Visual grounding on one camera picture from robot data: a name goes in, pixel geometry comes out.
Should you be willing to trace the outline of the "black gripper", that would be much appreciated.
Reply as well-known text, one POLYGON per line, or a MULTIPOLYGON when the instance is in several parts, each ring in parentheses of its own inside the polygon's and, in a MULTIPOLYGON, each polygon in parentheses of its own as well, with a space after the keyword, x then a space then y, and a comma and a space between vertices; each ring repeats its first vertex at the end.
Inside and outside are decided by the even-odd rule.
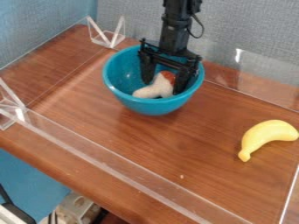
POLYGON ((141 49, 138 52, 142 68, 142 79, 145 84, 149 84, 155 77, 155 66, 162 64, 170 68, 179 69, 175 77, 173 94, 181 94, 189 84, 191 73, 199 72, 199 63, 202 56, 197 55, 189 49, 182 50, 178 53, 170 53, 155 45, 154 41, 141 39, 141 49))

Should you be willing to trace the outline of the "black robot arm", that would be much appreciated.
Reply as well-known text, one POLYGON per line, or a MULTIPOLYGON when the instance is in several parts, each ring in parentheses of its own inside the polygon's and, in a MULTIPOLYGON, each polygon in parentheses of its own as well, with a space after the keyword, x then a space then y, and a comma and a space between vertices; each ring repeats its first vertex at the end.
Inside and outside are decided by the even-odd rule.
POLYGON ((163 0, 163 7, 159 45, 142 38, 138 56, 145 84, 154 80, 158 64, 178 71, 173 91, 178 95, 186 89, 191 77, 198 74, 202 61, 202 56, 187 49, 190 37, 199 39, 203 36, 203 32, 199 36, 193 34, 193 21, 205 28, 197 17, 202 11, 202 0, 163 0))

